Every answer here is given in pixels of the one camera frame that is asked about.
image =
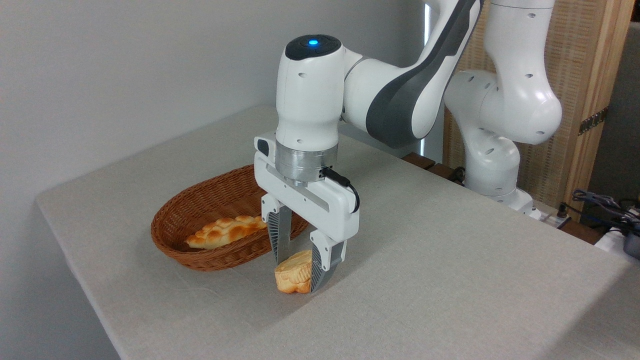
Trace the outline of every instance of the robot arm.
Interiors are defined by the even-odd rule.
[[[438,20],[415,64],[366,58],[347,73],[342,118],[393,148],[424,138],[473,31],[483,0],[430,0]]]
[[[344,260],[360,219],[355,188],[332,170],[340,117],[392,147],[426,136],[482,3],[431,0],[440,14],[434,35],[407,68],[364,58],[328,35],[287,44],[278,70],[278,128],[255,139],[255,178],[267,191],[262,218],[277,263],[291,255],[291,211],[317,228],[310,235],[312,292]]]
[[[484,46],[496,74],[466,70],[444,96],[465,144],[465,186],[536,217],[516,188],[520,154],[513,141],[539,144],[560,125],[562,108],[547,80],[544,48],[554,0],[492,0]]]

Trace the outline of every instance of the gray tablecloth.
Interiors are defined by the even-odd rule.
[[[203,273],[157,250],[156,211],[276,123],[250,109],[38,196],[123,359],[640,359],[638,268],[345,136],[360,231],[318,294],[279,293],[271,254]]]

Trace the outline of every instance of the pastry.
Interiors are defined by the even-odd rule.
[[[235,219],[221,218],[204,225],[194,235],[187,238],[187,244],[196,249],[215,249],[240,240],[267,227],[260,217],[240,215]]]
[[[298,252],[275,269],[278,290],[283,293],[311,291],[311,250]]]

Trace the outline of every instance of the wicker basket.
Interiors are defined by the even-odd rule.
[[[151,223],[151,238],[160,251],[194,270],[222,270],[243,264],[271,250],[267,229],[212,250],[192,249],[185,239],[219,218],[260,215],[260,198],[264,194],[253,177],[253,165],[203,181],[181,191],[160,208]],[[307,225],[294,213],[291,238]]]

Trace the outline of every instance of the woven screen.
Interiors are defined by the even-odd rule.
[[[562,123],[555,135],[541,145],[517,144],[521,157],[518,187],[550,206],[557,206],[565,193],[604,8],[605,0],[556,0],[554,6],[545,61],[549,83],[563,106]],[[486,1],[458,70],[495,71],[483,49],[489,11],[489,1]],[[465,164],[462,138],[448,111],[445,114],[444,163],[453,168]]]

